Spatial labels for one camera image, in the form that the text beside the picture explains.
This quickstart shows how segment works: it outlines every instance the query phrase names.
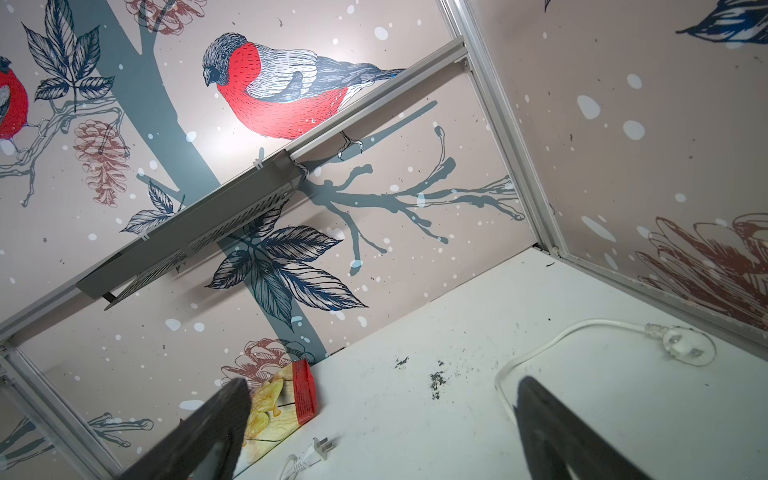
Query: printed wallpaper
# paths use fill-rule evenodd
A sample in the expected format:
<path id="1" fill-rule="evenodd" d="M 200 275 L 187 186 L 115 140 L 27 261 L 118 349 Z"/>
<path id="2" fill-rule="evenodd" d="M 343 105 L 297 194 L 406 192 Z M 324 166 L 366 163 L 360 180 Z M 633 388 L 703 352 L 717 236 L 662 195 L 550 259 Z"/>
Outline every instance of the printed wallpaper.
<path id="1" fill-rule="evenodd" d="M 427 0 L 5 9 L 3 318 L 450 39 Z M 229 379 L 319 362 L 534 243 L 469 79 L 400 103 L 195 265 L 21 345 L 123 465 Z M 0 435 L 47 458 L 24 422 Z"/>
<path id="2" fill-rule="evenodd" d="M 568 251 L 768 334 L 768 2 L 472 6 Z"/>

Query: red-breasted bird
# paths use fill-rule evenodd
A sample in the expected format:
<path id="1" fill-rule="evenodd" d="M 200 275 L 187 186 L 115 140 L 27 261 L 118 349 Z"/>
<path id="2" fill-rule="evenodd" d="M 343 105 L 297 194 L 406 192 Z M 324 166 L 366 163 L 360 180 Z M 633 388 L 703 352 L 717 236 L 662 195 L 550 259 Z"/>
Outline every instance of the red-breasted bird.
<path id="1" fill-rule="evenodd" d="M 21 130 L 29 111 L 27 91 L 10 64 L 6 57 L 0 57 L 0 140 L 10 140 Z"/>
<path id="2" fill-rule="evenodd" d="M 310 50 L 275 50 L 237 33 L 221 35 L 203 56 L 205 85 L 217 84 L 246 127 L 288 140 L 324 122 L 363 88 L 401 71 L 336 61 Z"/>

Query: white floor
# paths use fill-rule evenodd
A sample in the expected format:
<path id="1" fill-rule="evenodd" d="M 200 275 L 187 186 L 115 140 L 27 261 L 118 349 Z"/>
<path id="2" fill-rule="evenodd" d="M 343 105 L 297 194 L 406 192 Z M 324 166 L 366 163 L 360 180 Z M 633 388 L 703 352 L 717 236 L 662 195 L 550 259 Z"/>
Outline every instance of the white floor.
<path id="1" fill-rule="evenodd" d="M 299 480 L 529 478 L 494 374 L 595 317 L 682 324 L 526 250 L 313 367 L 320 414 L 238 480 L 275 478 L 314 436 L 338 446 Z M 768 363 L 714 340 L 717 358 L 697 368 L 641 334 L 591 327 L 513 372 L 506 391 L 536 377 L 656 480 L 765 478 Z"/>

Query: snow dot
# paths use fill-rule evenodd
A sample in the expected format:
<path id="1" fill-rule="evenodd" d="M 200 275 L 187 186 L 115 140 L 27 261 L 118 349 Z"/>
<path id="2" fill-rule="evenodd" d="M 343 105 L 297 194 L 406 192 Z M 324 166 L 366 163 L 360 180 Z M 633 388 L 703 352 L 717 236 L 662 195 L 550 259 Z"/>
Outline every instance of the snow dot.
<path id="1" fill-rule="evenodd" d="M 645 127 L 639 121 L 627 120 L 624 122 L 624 133 L 632 140 L 640 140 L 645 136 Z"/>
<path id="2" fill-rule="evenodd" d="M 600 115 L 600 105 L 587 95 L 579 95 L 576 97 L 576 103 L 581 109 L 581 113 L 587 120 L 594 120 Z"/>
<path id="3" fill-rule="evenodd" d="M 169 329 L 173 330 L 174 332 L 181 328 L 181 322 L 176 319 L 167 319 L 165 321 L 165 324 L 168 326 Z"/>
<path id="4" fill-rule="evenodd" d="M 182 410 L 197 410 L 203 406 L 205 402 L 202 400 L 184 400 L 179 404 L 179 408 Z"/>
<path id="5" fill-rule="evenodd" d="M 378 38 L 379 40 L 386 40 L 389 38 L 389 32 L 386 31 L 386 28 L 384 27 L 376 27 L 373 29 L 373 34 Z"/>
<path id="6" fill-rule="evenodd" d="M 643 81 L 640 79 L 640 77 L 638 77 L 634 73 L 627 75 L 627 83 L 629 84 L 630 87 L 635 89 L 643 87 Z"/>
<path id="7" fill-rule="evenodd" d="M 598 222 L 592 220 L 590 217 L 582 217 L 581 221 L 584 222 L 584 224 L 589 227 L 593 232 L 595 232 L 597 235 L 600 235 L 605 240 L 610 240 L 611 242 L 616 241 L 616 237 L 609 232 L 605 227 L 600 225 Z"/>
<path id="8" fill-rule="evenodd" d="M 614 260 L 614 258 L 607 253 L 605 254 L 605 261 L 608 262 L 608 264 L 611 265 L 611 268 L 614 270 L 619 270 L 619 266 L 616 264 L 616 260 Z"/>

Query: dark blue leaf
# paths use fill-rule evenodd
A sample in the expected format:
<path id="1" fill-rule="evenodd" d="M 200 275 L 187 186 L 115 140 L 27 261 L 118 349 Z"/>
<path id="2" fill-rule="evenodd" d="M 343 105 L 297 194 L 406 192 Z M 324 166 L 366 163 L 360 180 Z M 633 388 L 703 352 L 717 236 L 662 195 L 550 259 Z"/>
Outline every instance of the dark blue leaf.
<path id="1" fill-rule="evenodd" d="M 35 91 L 35 100 L 61 98 L 69 91 L 69 84 L 63 78 L 46 78 Z"/>
<path id="2" fill-rule="evenodd" d="M 312 227 L 301 225 L 275 230 L 261 242 L 260 247 L 276 258 L 311 262 L 338 242 Z"/>
<path id="3" fill-rule="evenodd" d="M 78 43 L 74 47 L 74 57 L 72 58 L 72 71 L 74 79 L 82 80 L 91 74 L 96 68 L 101 56 L 101 47 L 98 44 L 98 27 L 90 32 L 80 35 Z"/>
<path id="4" fill-rule="evenodd" d="M 114 77 L 88 77 L 80 83 L 78 91 L 88 100 L 96 100 L 109 92 L 113 81 Z"/>
<path id="5" fill-rule="evenodd" d="M 45 34 L 53 45 L 59 63 L 69 67 L 74 56 L 76 37 L 72 29 L 72 10 L 67 0 L 48 0 L 45 7 Z"/>
<path id="6" fill-rule="evenodd" d="M 677 33 L 713 42 L 768 44 L 768 0 L 719 0 L 699 25 Z"/>
<path id="7" fill-rule="evenodd" d="M 288 199 L 281 201 L 276 206 L 270 208 L 263 214 L 256 217 L 255 220 L 249 222 L 243 229 L 248 237 L 264 238 L 270 234 L 272 229 L 277 223 L 277 219 L 280 218 L 280 214 L 283 212 L 283 207 L 288 203 Z"/>
<path id="8" fill-rule="evenodd" d="M 245 280 L 253 266 L 253 259 L 248 250 L 235 250 L 221 262 L 210 281 L 208 288 L 229 288 Z"/>
<path id="9" fill-rule="evenodd" d="M 290 292 L 275 273 L 269 260 L 256 259 L 256 268 L 250 271 L 250 289 L 253 291 L 253 298 L 265 313 L 284 322 L 293 330 L 290 323 Z"/>
<path id="10" fill-rule="evenodd" d="M 171 203 L 170 197 L 165 194 L 157 185 L 149 182 L 149 198 L 152 200 L 152 204 L 159 211 L 164 214 L 172 214 L 174 212 L 174 204 Z"/>
<path id="11" fill-rule="evenodd" d="M 306 263 L 278 259 L 273 262 L 283 284 L 293 298 L 322 310 L 343 310 L 365 306 L 330 273 Z"/>
<path id="12" fill-rule="evenodd" d="M 30 30 L 27 28 L 27 25 L 22 24 L 22 26 L 27 32 L 29 51 L 32 53 L 35 63 L 55 77 L 66 78 L 67 68 L 59 62 L 51 41 L 39 33 Z"/>
<path id="13" fill-rule="evenodd" d="M 131 233 L 143 233 L 151 228 L 160 225 L 165 220 L 168 220 L 170 215 L 158 212 L 157 210 L 142 210 L 138 214 L 131 217 L 131 221 L 125 226 L 121 232 Z"/>

